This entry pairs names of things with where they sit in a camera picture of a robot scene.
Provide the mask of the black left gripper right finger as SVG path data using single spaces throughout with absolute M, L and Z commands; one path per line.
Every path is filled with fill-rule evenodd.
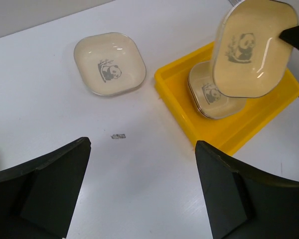
M 195 157 L 215 239 L 299 239 L 299 182 L 237 160 L 205 141 Z

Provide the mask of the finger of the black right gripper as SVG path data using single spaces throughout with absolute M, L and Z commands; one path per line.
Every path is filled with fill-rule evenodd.
M 299 50 L 299 25 L 283 30 L 279 38 Z

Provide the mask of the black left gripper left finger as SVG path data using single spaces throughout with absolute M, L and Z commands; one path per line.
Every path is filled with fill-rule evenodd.
M 0 239 L 66 238 L 90 152 L 81 137 L 0 171 Z

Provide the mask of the yellow panda plate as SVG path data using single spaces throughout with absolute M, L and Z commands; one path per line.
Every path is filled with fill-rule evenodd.
M 187 87 L 197 111 L 213 120 L 240 112 L 247 100 L 220 93 L 209 73 L 209 66 L 209 61 L 200 62 L 194 65 L 188 74 Z
M 228 97 L 259 98 L 281 81 L 293 47 L 279 35 L 298 26 L 296 10 L 277 0 L 242 0 L 221 21 L 210 72 Z

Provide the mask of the cream panda plate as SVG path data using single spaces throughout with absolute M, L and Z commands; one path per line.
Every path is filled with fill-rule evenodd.
M 87 88 L 104 97 L 137 89 L 147 74 L 135 42 L 118 32 L 81 39 L 74 48 L 74 60 Z

